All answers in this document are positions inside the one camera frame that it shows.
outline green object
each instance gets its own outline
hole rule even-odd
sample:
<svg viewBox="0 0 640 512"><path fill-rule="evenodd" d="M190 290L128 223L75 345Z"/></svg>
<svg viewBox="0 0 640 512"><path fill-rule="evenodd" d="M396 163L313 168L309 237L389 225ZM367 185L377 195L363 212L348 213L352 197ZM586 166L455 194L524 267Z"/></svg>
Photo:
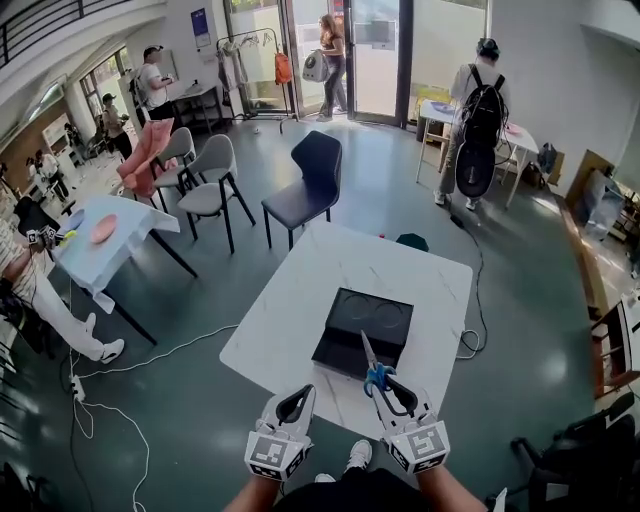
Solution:
<svg viewBox="0 0 640 512"><path fill-rule="evenodd" d="M418 249L419 251L429 252L427 241L421 236L416 235L415 233L405 233L404 235L400 235L396 242L402 245L406 245L407 247L413 247L414 249Z"/></svg>

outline dark gray chair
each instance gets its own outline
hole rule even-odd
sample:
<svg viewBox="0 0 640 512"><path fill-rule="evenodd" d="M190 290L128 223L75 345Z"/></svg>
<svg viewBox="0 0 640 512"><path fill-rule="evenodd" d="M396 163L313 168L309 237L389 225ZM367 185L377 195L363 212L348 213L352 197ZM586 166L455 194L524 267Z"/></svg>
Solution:
<svg viewBox="0 0 640 512"><path fill-rule="evenodd" d="M293 248L293 230L322 213L331 222L331 207L340 198L342 144L312 131L293 151L291 158L302 171L302 179L262 201L267 240L271 248L269 214L289 230L289 250Z"/></svg>

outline small table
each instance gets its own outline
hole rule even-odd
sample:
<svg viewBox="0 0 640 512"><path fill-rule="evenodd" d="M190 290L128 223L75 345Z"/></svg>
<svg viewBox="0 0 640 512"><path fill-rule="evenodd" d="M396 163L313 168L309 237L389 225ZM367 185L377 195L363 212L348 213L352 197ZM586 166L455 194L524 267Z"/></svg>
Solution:
<svg viewBox="0 0 640 512"><path fill-rule="evenodd" d="M162 239L156 229L180 232L178 219L155 208L111 195L93 197L83 207L84 220L65 247L53 251L56 264L105 310L120 313L142 336L156 345L156 340L117 302L105 288L109 281L150 235L182 268L193 277L198 274ZM109 214L118 217L113 234L101 244L90 240L96 224Z"/></svg>
<svg viewBox="0 0 640 512"><path fill-rule="evenodd" d="M338 288L414 306L397 371L424 387L439 411L464 330L472 275L465 265L318 219L256 299L220 360L273 393L313 384L315 414L379 439L383 427L362 389L364 375L352 379L311 360Z"/></svg>
<svg viewBox="0 0 640 512"><path fill-rule="evenodd" d="M213 99L215 101L215 105L212 107L205 106L204 99L203 99L204 95L209 92L213 92ZM204 120L207 123L207 129L209 130L209 135L213 135L213 130L211 129L211 122L209 121L209 116L207 115L207 109L215 108L218 111L218 122L224 122L216 86L215 85L204 85L204 86L192 85L182 95L178 96L173 101L179 102L179 101L185 101L185 100L194 100L196 103L200 103L200 108L202 109ZM177 106L176 106L176 109L178 110L178 115L182 117L182 113L180 112Z"/></svg>
<svg viewBox="0 0 640 512"><path fill-rule="evenodd" d="M453 124L453 116L454 114L445 114L444 112L440 112L433 106L432 101L425 100L422 102L420 107L420 117L424 117L427 120L427 125L424 130L424 136L422 137L422 146L420 148L420 161L418 162L418 173L416 174L416 183L420 181L420 171L422 170L422 158L424 156L424 145L427 138L436 140L438 142L449 142L448 137L442 137L441 135L434 135L431 133L427 133L427 128L429 127L429 120L439 121L445 124ZM520 183L520 178L522 177L522 172L529 162L531 162L531 155L538 154L538 146L536 141L533 140L531 134L518 126L522 133L519 135L513 135L509 132L503 131L501 133L500 138L503 141L507 141L511 144L513 150L511 152L510 160L515 160L517 163L518 174L516 176L516 181L513 184L513 188L511 189L511 193L509 194L509 199L507 200L506 208L509 208L511 201L513 200L513 196L516 193L516 189L518 188L518 183ZM518 157L517 150L520 149L520 156Z"/></svg>

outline man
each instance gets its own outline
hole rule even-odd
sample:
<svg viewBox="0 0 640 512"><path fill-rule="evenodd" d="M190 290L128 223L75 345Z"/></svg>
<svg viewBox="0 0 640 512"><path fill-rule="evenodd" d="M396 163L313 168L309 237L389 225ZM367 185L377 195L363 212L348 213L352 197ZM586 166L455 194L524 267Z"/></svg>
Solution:
<svg viewBox="0 0 640 512"><path fill-rule="evenodd" d="M102 344L93 337L96 316L91 313L86 322L74 318L47 277L33 261L33 252L43 246L19 245L9 225L0 219L0 273L11 283L11 290L38 316L49 323L77 352L92 361L108 364L122 353L124 341Z"/></svg>
<svg viewBox="0 0 640 512"><path fill-rule="evenodd" d="M149 46L144 51L144 64L137 74L139 88L142 89L141 101L149 112L149 117L154 121L172 119L173 103L169 101L167 86L175 82L171 76L163 77L158 69L158 63L162 59L160 51L162 46Z"/></svg>
<svg viewBox="0 0 640 512"><path fill-rule="evenodd" d="M133 152L129 135L127 135L127 132L122 128L129 120L129 116L118 113L118 109L113 104L115 98L111 93L107 93L102 97L102 103L104 104L102 121L104 122L104 129L107 131L107 135L109 135L116 148L118 148L118 151L122 153L122 157L126 160Z"/></svg>
<svg viewBox="0 0 640 512"><path fill-rule="evenodd" d="M36 151L36 167L40 169L42 175L49 180L50 184L56 183L54 191L60 199L61 203L64 203L69 197L69 190L64 183L62 173L58 167L58 161L55 157L49 153L43 155L42 150Z"/></svg>
<svg viewBox="0 0 640 512"><path fill-rule="evenodd" d="M475 66L478 69L482 83L494 85L500 77L500 73L496 69L496 63L500 58L498 44L493 39L482 38L478 41L476 53L478 54L478 59ZM447 194L452 194L455 190L458 151L464 142L462 112L467 99L477 87L478 85L472 77L471 65L464 64L458 70L451 87L451 98L456 100L456 115L450 132L450 140L442 144L440 153L440 172L442 175L440 177L440 186L434 191L435 203L438 206L443 206L447 200ZM511 105L508 81L505 80L499 94L502 96L503 103L508 111ZM478 201L479 199L468 198L467 209L475 210Z"/></svg>
<svg viewBox="0 0 640 512"><path fill-rule="evenodd" d="M251 476L226 512L354 510L418 512L486 512L487 508L469 493L443 466L418 473L420 491L385 469L367 473L373 450L369 441L358 441L344 474L338 482L330 475L316 476L315 483L288 493L274 506L280 482Z"/></svg>

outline blue scissors handle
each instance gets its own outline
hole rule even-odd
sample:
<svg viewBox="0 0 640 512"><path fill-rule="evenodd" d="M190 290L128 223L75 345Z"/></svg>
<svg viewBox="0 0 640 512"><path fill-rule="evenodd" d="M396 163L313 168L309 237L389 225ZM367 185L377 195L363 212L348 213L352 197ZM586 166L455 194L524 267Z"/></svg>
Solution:
<svg viewBox="0 0 640 512"><path fill-rule="evenodd" d="M369 398L373 398L371 392L371 386L376 386L383 393L391 391L391 388L387 384L387 375L395 375L396 370L393 366L385 366L382 363L378 363L375 370L369 368L367 370L367 378L364 381L364 393Z"/></svg>

